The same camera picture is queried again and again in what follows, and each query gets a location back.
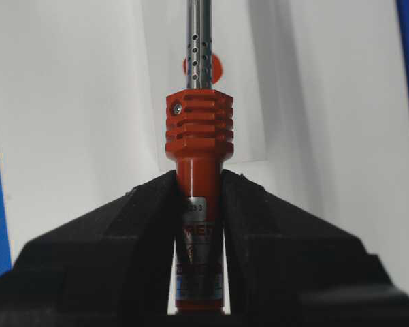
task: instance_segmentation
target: metal shaft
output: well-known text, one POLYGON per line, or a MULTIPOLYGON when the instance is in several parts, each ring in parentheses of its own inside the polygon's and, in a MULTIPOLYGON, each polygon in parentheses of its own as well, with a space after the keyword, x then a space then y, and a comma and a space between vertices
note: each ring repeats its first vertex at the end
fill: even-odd
POLYGON ((187 88, 212 88, 212 0, 187 0, 187 88))

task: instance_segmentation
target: screw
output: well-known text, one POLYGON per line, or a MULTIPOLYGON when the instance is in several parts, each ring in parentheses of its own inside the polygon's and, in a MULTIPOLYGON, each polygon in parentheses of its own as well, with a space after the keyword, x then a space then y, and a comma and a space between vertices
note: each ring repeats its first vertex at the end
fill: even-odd
POLYGON ((182 104, 176 104, 174 108, 172 108, 172 113, 177 116, 182 112, 182 109, 183 109, 182 104))

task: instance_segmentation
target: cylindrical handle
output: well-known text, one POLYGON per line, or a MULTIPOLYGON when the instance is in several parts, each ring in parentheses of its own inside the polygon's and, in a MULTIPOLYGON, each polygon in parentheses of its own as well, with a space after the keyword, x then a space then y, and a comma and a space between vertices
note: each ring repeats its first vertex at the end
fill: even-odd
POLYGON ((220 171, 233 154, 233 98, 211 89, 167 97, 166 153, 177 163, 184 213, 176 236, 176 306, 221 310, 223 228, 220 171))

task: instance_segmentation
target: perforated metal tube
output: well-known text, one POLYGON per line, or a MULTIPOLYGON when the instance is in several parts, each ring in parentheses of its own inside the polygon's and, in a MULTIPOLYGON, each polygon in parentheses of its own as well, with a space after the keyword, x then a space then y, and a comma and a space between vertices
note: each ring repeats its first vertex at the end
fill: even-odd
POLYGON ((187 0, 187 88, 212 88, 212 0, 187 0))

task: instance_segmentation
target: serial number label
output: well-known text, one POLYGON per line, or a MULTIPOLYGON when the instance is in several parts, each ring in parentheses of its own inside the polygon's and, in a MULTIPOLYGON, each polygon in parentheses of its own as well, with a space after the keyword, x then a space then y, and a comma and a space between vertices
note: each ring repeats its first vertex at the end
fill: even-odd
POLYGON ((176 242, 176 299, 223 299, 222 254, 217 262, 209 262, 215 223, 207 221, 206 198, 193 197, 186 201, 182 232, 178 235, 185 248, 179 249, 176 242))

